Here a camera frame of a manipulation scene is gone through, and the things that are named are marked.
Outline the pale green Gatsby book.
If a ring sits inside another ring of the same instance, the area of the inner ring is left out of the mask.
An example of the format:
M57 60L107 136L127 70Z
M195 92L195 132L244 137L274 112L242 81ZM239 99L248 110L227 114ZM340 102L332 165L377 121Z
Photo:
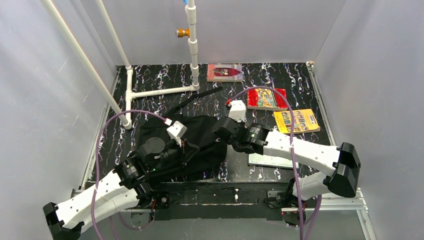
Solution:
M292 169L293 162L290 159L257 153L248 155L248 164L263 167L274 167L282 169Z

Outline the black student backpack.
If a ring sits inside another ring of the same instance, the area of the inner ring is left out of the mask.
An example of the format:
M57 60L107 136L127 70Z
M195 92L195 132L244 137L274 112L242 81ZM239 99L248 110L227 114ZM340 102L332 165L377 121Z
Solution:
M136 167L148 172L148 182L169 182L174 178L188 177L199 179L199 174L211 171L221 166L227 155L227 145L212 131L218 118L208 115L186 116L181 109L196 98L217 93L223 88L216 87L194 94L185 101L169 110L165 116L173 121L179 121L187 127L181 138L186 143L188 162L165 170L156 170L161 153L168 141L174 141L167 133L166 125L157 118L150 118L138 131L137 149L128 158L134 160Z

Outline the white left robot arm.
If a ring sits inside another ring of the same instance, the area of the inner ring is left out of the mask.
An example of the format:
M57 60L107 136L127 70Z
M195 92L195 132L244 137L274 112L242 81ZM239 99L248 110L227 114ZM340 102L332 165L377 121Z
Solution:
M67 201L43 207L52 238L77 240L96 220L151 199L151 179L181 170L199 150L186 138L168 142L149 138L91 187Z

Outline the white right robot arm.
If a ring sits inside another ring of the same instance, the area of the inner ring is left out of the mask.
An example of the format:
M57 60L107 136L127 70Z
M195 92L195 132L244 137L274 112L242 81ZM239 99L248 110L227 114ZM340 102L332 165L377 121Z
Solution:
M362 164L351 143L321 145L289 137L263 124L245 126L229 117L219 119L212 131L239 153L284 158L317 170L294 182L290 194L296 198L306 201L327 193L354 198L357 194Z

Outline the red colourful cover book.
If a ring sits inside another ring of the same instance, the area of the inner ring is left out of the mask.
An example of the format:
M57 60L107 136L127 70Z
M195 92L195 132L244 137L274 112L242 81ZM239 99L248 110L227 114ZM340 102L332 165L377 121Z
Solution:
M280 95L264 88L255 88L247 91L247 108L252 110L286 111L288 105Z

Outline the pink red cover book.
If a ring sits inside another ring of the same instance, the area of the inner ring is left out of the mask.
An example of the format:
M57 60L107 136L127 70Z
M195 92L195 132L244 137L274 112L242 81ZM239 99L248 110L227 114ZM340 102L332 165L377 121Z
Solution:
M244 80L242 65L231 64L208 64L208 82L242 82Z

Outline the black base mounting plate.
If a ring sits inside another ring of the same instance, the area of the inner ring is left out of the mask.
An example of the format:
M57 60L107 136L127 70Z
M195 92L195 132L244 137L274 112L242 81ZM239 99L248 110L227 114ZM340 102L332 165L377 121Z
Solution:
M158 195L155 220L266 219L281 220L281 211L264 203L270 191L284 192L286 182L164 182Z

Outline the yellow picture cover book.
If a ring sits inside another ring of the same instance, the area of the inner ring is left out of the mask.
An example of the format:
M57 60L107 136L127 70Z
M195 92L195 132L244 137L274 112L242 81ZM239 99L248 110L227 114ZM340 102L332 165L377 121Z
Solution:
M286 135L291 133L292 125L294 134L314 133L321 130L312 109L294 110L294 120L291 119L291 114L288 110L275 111L273 115L278 130Z

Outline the orange knob on pipe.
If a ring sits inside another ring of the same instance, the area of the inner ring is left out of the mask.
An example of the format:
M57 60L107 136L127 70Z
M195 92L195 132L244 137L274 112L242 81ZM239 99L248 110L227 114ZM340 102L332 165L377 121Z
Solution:
M190 37L190 29L189 28L187 28L187 29L178 28L175 31L175 35L176 35L177 38L183 38L183 37L189 38Z

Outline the aluminium rail frame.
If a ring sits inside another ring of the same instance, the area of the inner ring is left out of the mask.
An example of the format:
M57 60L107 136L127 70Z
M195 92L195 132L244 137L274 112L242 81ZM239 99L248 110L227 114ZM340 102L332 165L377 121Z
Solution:
M315 133L303 133L301 138L319 144L334 144L335 139L330 128L328 116L322 102L320 90L314 73L312 61L302 63L244 63L242 65L243 81L240 83L223 83L222 91L218 95L210 96L209 101L190 110L190 114L198 113L216 117L224 113L220 102L228 95L236 94L253 85L267 85L286 88L289 101L295 109L312 109L317 117L321 130ZM145 90L147 87L171 87L176 84L177 76L185 77L187 67L178 65L137 65L134 68L132 86L134 90ZM82 188L88 188L95 183L97 169L105 175L119 157L127 154L136 144L137 135L133 131L125 130L118 121L111 123L101 142L107 148L102 152L104 161L95 164L95 154L90 159L84 174ZM249 167L247 157L236 156L232 162L225 162L221 167L209 171L205 175L207 181L229 183L251 183L254 186L260 183L286 182L292 173L281 167L257 166ZM357 217L360 230L355 230L351 238L358 240L375 239L376 235L368 215L368 206L361 190L354 198L342 198L334 194L325 194L322 197L320 212L346 211Z

